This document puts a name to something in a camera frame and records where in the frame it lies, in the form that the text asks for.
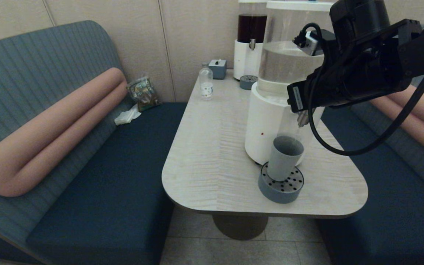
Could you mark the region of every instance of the white table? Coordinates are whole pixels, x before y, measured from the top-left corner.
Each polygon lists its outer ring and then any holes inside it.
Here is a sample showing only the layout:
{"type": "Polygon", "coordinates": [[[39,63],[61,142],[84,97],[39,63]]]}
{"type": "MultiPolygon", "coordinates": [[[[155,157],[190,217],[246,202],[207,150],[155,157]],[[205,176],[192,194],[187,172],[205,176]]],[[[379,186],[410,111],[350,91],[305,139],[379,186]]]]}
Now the white table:
{"type": "MultiPolygon", "coordinates": [[[[296,201],[279,204],[261,194],[261,166],[244,149],[250,91],[240,89],[232,76],[229,70],[225,80],[214,80],[211,101],[201,99],[196,82],[163,168],[169,197],[184,208],[214,214],[219,229],[224,220],[217,215],[265,216],[255,219],[261,225],[253,224],[264,229],[267,216],[344,218],[362,208],[368,190],[358,168],[316,140],[298,166],[305,185],[296,201]]],[[[323,122],[317,129],[326,142],[340,148],[323,122]]]]}

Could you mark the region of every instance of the tissue box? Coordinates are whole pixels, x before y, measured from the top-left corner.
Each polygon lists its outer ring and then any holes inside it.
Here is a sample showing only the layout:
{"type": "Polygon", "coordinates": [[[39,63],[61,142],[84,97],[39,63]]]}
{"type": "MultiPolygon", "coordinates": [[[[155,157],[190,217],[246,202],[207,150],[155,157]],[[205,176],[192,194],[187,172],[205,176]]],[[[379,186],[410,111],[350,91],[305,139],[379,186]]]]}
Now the tissue box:
{"type": "Polygon", "coordinates": [[[227,74],[227,60],[212,60],[209,64],[214,79],[224,79],[227,74]]]}

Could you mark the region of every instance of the tile floor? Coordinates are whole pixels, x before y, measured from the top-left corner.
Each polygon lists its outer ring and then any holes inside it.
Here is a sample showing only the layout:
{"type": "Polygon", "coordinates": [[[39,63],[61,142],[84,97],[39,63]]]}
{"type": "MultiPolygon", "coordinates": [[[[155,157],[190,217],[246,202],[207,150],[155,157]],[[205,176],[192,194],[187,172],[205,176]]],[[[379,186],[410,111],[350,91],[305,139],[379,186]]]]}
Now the tile floor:
{"type": "MultiPolygon", "coordinates": [[[[331,265],[312,219],[269,218],[264,233],[231,240],[211,215],[175,208],[160,265],[331,265]]],[[[0,262],[0,265],[11,265],[0,262]]]]}

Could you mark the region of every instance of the white dispenser base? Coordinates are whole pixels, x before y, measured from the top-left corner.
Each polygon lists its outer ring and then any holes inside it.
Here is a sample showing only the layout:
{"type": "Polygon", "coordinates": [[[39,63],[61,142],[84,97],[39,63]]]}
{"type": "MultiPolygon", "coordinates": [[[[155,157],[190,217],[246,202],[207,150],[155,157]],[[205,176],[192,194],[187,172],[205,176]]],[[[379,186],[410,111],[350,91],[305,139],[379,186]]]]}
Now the white dispenser base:
{"type": "MultiPolygon", "coordinates": [[[[299,128],[298,114],[291,112],[291,107],[287,104],[286,87],[286,84],[259,79],[251,89],[244,147],[246,153],[260,165],[269,161],[274,138],[292,135],[299,128]]],[[[318,107],[315,110],[315,126],[318,125],[324,109],[318,107]]],[[[302,138],[299,140],[304,146],[304,153],[297,165],[305,157],[307,147],[313,139],[309,124],[300,130],[302,138]]]]}
{"type": "Polygon", "coordinates": [[[263,44],[256,43],[254,50],[250,49],[249,43],[243,43],[235,40],[233,77],[240,80],[244,75],[259,74],[259,64],[261,64],[261,53],[263,44]]]}

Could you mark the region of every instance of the black cable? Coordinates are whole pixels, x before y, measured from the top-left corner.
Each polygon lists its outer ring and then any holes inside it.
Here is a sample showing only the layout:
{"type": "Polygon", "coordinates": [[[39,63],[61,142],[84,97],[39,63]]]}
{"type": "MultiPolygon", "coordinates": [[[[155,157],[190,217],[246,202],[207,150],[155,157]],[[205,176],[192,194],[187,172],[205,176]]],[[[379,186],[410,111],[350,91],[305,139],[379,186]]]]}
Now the black cable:
{"type": "MultiPolygon", "coordinates": [[[[321,39],[322,38],[321,30],[319,30],[319,27],[318,28],[317,27],[315,27],[315,29],[317,30],[317,33],[320,32],[319,37],[321,39]]],[[[332,151],[333,153],[336,153],[336,154],[339,154],[339,155],[342,155],[342,156],[356,156],[356,155],[362,155],[364,153],[367,153],[367,152],[373,150],[374,148],[378,147],[385,140],[387,140],[387,138],[389,138],[396,131],[396,129],[405,121],[405,119],[407,118],[407,116],[413,110],[414,106],[418,103],[418,101],[420,100],[421,96],[424,93],[424,78],[421,81],[421,83],[419,84],[419,86],[417,87],[417,89],[415,90],[415,92],[413,93],[413,95],[410,98],[410,100],[407,102],[407,104],[405,104],[405,107],[399,113],[399,115],[397,116],[397,118],[384,131],[384,133],[381,134],[374,142],[372,142],[371,144],[369,144],[368,146],[366,146],[366,147],[364,147],[362,149],[358,149],[358,150],[354,150],[354,151],[343,151],[343,150],[339,150],[339,149],[336,149],[336,148],[330,146],[328,143],[326,143],[320,137],[320,135],[317,132],[317,129],[315,128],[315,123],[313,121],[313,105],[312,105],[313,92],[315,92],[315,87],[316,87],[318,81],[320,80],[320,75],[321,75],[322,69],[325,66],[326,57],[327,57],[327,52],[326,52],[326,48],[325,47],[323,47],[323,52],[325,54],[325,58],[323,59],[323,65],[322,65],[321,69],[317,73],[317,77],[316,77],[316,79],[315,79],[315,81],[314,81],[314,83],[313,83],[313,85],[311,87],[310,95],[308,97],[308,110],[310,111],[310,113],[308,115],[308,121],[310,123],[310,128],[312,129],[312,133],[315,136],[315,138],[317,139],[317,141],[321,145],[323,145],[323,147],[325,147],[326,149],[332,151]]]]}

